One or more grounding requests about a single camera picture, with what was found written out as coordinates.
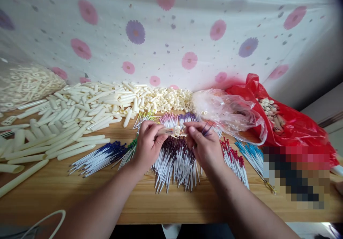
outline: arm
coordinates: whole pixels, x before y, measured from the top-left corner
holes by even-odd
[[[218,136],[213,130],[204,137],[200,132],[204,124],[188,122],[185,125],[190,134],[188,147],[196,145],[195,157],[226,207],[228,224],[235,238],[299,238],[225,164]]]
[[[134,158],[85,201],[70,209],[56,239],[108,239],[130,193],[156,161],[166,135],[155,136],[163,125],[142,123]]]

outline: white cable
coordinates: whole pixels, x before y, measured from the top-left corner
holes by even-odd
[[[21,239],[24,239],[24,237],[32,230],[34,229],[36,226],[38,226],[40,223],[42,223],[43,221],[47,220],[49,217],[55,215],[55,214],[58,214],[58,213],[61,213],[62,214],[62,218],[61,218],[61,221],[60,223],[58,224],[58,226],[56,227],[55,231],[51,234],[51,236],[49,237],[49,239],[52,239],[55,234],[57,233],[57,231],[60,229],[63,221],[64,221],[64,218],[65,218],[65,210],[57,210],[53,213],[51,213],[50,215],[46,216],[45,218],[41,219],[40,221],[38,221],[36,224],[34,224],[33,226],[30,227],[29,230],[26,231],[26,233],[21,237]]]

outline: plastic bag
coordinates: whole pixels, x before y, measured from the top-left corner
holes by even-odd
[[[253,109],[260,113],[268,130],[267,146],[326,146],[330,155],[330,167],[332,168],[339,164],[336,158],[336,151],[328,140],[327,132],[305,114],[272,99],[259,83],[257,74],[248,74],[245,85],[234,85],[226,89],[226,92],[228,94],[240,95],[246,101],[255,103]],[[275,104],[279,106],[279,112],[286,121],[283,127],[284,133],[281,135],[273,132],[272,123],[265,115],[264,109],[258,104],[257,99],[263,98],[274,100]],[[253,129],[260,133],[259,127],[254,127]]]
[[[0,61],[0,112],[37,101],[63,88],[58,75],[38,64]]]
[[[198,119],[215,122],[225,133],[245,142],[239,132],[247,131],[253,127],[260,127],[261,143],[267,138],[267,130],[263,118],[253,110],[255,103],[245,101],[239,95],[229,95],[220,89],[208,89],[195,92],[191,99],[193,112]]]

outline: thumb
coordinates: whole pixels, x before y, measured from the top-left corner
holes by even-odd
[[[188,128],[188,131],[190,135],[192,136],[193,140],[195,140],[197,144],[201,144],[204,142],[204,140],[206,140],[205,137],[202,135],[202,133],[199,132],[195,127],[190,126]]]
[[[159,135],[157,136],[154,147],[156,147],[158,150],[161,150],[162,144],[164,141],[168,138],[168,135]]]

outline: purple flower pattern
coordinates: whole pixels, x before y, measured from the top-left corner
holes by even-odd
[[[0,27],[5,30],[14,30],[14,24],[9,16],[0,9]]]
[[[126,34],[129,40],[134,44],[142,44],[145,42],[145,30],[143,25],[137,20],[129,21],[126,25]]]
[[[254,53],[255,49],[258,45],[258,39],[257,38],[249,38],[245,42],[242,43],[242,45],[239,48],[238,55],[240,57],[248,57]]]

